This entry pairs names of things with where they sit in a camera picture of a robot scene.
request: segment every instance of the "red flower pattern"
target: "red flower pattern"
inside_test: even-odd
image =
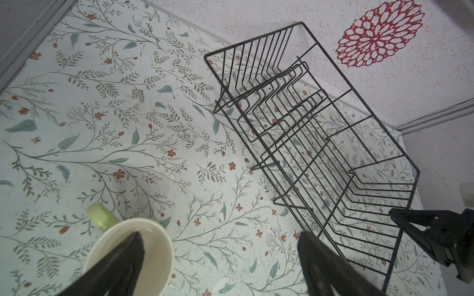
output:
[[[29,112],[29,109],[25,107],[23,107],[22,109],[18,111],[18,113],[20,113],[21,115],[26,115],[28,114],[28,112]]]
[[[421,5],[414,1],[384,2],[344,32],[338,41],[337,58],[348,67],[381,62],[415,37],[424,16]]]
[[[41,56],[40,53],[33,52],[30,56],[30,59],[37,61],[40,56]]]
[[[121,178],[125,177],[125,171],[122,170],[122,169],[119,169],[118,171],[113,173],[113,175],[114,175],[115,178],[121,179]]]
[[[41,142],[41,139],[39,137],[35,137],[34,139],[31,139],[31,141],[36,144],[38,142]]]
[[[94,114],[94,118],[96,118],[96,119],[98,119],[98,120],[102,119],[102,116],[105,116],[105,115],[104,115],[104,112],[102,112],[102,113],[101,113],[101,112],[97,112],[96,114]]]

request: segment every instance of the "floral wallpaper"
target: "floral wallpaper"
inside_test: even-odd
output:
[[[54,295],[80,276],[101,235],[92,202],[166,227],[169,288],[185,295],[306,295],[298,223],[212,114],[219,86],[202,56],[224,46],[138,0],[79,0],[57,24],[0,96],[6,295]],[[376,132],[360,130],[387,145]],[[407,166],[380,172],[410,178]],[[387,294],[446,294],[437,263],[406,236]]]

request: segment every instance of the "black wire dish rack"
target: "black wire dish rack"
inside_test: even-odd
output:
[[[286,206],[303,230],[385,291],[403,233],[388,212],[410,208],[419,176],[400,137],[302,22],[204,60],[221,84],[214,112],[229,120],[252,154],[250,170],[263,170],[273,203]],[[356,99],[360,112],[341,98]]]

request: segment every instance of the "green mug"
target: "green mug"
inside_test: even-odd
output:
[[[103,232],[85,263],[89,270],[132,232],[141,233],[145,249],[143,266],[135,286],[134,296],[160,296],[173,270],[173,244],[158,222],[145,218],[118,219],[100,203],[86,210],[87,216]]]

